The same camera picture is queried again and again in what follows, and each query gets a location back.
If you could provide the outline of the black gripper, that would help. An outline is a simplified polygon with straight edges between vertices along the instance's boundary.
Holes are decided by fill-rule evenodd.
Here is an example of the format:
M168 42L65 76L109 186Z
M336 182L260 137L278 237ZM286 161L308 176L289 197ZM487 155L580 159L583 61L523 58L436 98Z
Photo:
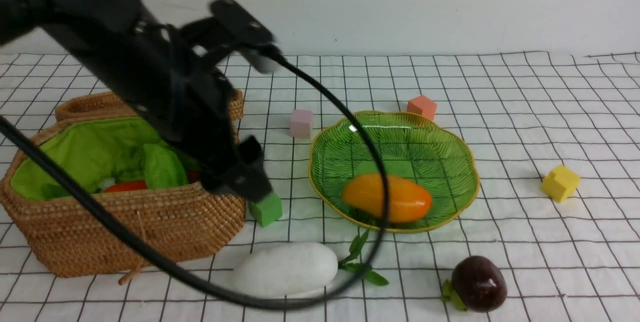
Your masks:
M212 194L261 202L274 190L254 135L235 143L228 112L233 88L194 52L194 37L170 25L143 25L130 37L137 81L130 105L170 145L197 160Z

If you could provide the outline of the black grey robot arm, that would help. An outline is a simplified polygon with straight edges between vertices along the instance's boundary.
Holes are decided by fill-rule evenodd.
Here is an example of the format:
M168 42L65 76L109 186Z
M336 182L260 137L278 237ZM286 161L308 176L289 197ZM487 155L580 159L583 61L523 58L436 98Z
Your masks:
M232 52L274 36L234 0L182 28L160 23L142 0L1 0L1 43L39 27L204 171L206 190L226 186L253 202L272 193L258 140L236 144L235 91L217 69Z

